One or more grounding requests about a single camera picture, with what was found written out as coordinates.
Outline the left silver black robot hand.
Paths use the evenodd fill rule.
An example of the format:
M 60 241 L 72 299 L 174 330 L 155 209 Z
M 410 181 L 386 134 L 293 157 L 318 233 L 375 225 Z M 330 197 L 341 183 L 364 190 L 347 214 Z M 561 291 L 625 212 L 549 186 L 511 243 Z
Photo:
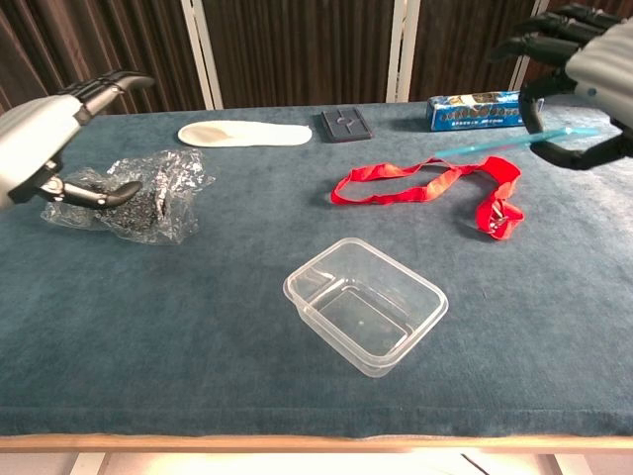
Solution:
M 73 83 L 1 115 L 1 209 L 35 196 L 87 209 L 119 207 L 141 189 L 131 181 L 111 192 L 97 192 L 58 176 L 60 154 L 79 131 L 120 95 L 149 87 L 154 79 L 139 71 L 117 70 Z

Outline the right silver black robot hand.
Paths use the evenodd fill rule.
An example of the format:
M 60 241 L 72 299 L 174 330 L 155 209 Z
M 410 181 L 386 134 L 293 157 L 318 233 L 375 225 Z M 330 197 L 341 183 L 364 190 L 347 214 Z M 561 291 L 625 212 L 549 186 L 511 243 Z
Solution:
M 554 70 L 524 84 L 518 96 L 523 125 L 531 135 L 543 132 L 537 102 L 574 94 L 609 117 L 620 134 L 585 150 L 535 142 L 530 149 L 545 161 L 572 170 L 588 170 L 632 156 L 632 20 L 571 3 L 542 12 L 517 26 L 521 32 L 499 44 L 491 61 L 527 56 Z

